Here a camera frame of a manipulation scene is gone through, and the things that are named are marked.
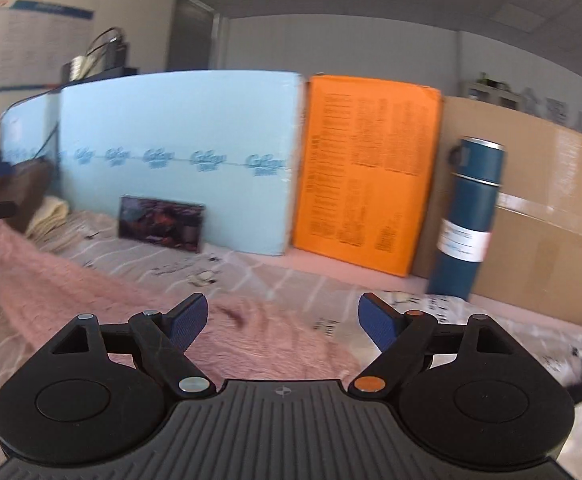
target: pink fluffy blanket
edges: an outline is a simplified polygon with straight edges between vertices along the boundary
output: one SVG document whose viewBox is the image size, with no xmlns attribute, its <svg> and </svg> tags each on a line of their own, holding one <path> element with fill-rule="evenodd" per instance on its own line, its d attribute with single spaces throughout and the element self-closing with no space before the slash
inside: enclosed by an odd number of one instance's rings
<svg viewBox="0 0 582 480">
<path fill-rule="evenodd" d="M 0 305 L 35 349 L 77 314 L 120 323 L 147 308 L 167 312 L 181 300 L 42 253 L 0 221 Z M 293 315 L 234 296 L 213 298 L 207 327 L 186 354 L 217 385 L 226 378 L 338 378 L 346 386 L 360 369 L 343 346 Z"/>
</svg>

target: patterned bedsheet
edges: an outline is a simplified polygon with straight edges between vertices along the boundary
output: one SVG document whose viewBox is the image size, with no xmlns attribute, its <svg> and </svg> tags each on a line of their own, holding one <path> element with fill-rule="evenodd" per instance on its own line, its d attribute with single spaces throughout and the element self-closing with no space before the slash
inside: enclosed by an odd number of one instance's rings
<svg viewBox="0 0 582 480">
<path fill-rule="evenodd" d="M 296 312 L 315 330 L 346 345 L 366 365 L 377 350 L 357 323 L 357 300 L 366 289 L 325 276 L 263 264 L 248 254 L 207 245 L 201 254 L 183 253 L 116 237 L 113 219 L 88 212 L 69 217 L 39 244 L 85 267 L 140 283 L 149 289 L 186 297 L 203 292 L 210 301 L 231 292 L 271 301 Z M 426 297 L 395 291 L 375 293 L 400 311 L 425 310 L 440 322 L 462 323 L 484 312 L 457 298 Z M 581 364 L 573 348 L 582 349 L 582 332 L 564 334 L 506 319 L 496 320 L 519 340 L 562 383 L 579 377 Z M 0 309 L 0 386 L 31 355 L 33 349 L 16 333 Z M 440 356 L 434 364 L 449 361 Z M 4 457 L 0 450 L 0 463 Z M 560 456 L 560 463 L 582 480 L 582 406 L 576 427 Z"/>
</svg>

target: brown bag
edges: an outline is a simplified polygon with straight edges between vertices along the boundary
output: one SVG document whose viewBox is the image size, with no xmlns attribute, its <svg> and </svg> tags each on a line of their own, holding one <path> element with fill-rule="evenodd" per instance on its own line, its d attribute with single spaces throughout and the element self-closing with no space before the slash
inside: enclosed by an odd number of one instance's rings
<svg viewBox="0 0 582 480">
<path fill-rule="evenodd" d="M 6 219 L 12 229 L 26 231 L 42 204 L 52 175 L 53 165 L 48 160 L 33 158 L 16 164 L 11 175 L 0 176 L 0 202 L 10 200 L 18 206 L 18 213 Z"/>
</svg>

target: orange folder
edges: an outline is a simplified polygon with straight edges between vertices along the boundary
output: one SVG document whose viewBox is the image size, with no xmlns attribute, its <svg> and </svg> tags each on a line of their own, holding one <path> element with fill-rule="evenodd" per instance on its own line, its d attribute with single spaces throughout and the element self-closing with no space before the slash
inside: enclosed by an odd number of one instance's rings
<svg viewBox="0 0 582 480">
<path fill-rule="evenodd" d="M 406 276 L 427 204 L 441 107 L 433 88 L 313 77 L 295 247 Z"/>
</svg>

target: metal container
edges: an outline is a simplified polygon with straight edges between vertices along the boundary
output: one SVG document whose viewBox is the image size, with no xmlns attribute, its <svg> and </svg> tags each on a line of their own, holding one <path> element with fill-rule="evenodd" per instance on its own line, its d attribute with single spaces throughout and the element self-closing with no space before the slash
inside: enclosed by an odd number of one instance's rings
<svg viewBox="0 0 582 480">
<path fill-rule="evenodd" d="M 76 56 L 71 60 L 69 66 L 69 81 L 75 81 L 76 79 L 81 78 L 82 68 L 84 67 L 85 62 L 86 57 L 84 56 Z"/>
<path fill-rule="evenodd" d="M 442 220 L 428 294 L 468 299 L 486 256 L 504 157 L 501 144 L 474 137 L 452 150 L 453 200 Z"/>
</svg>

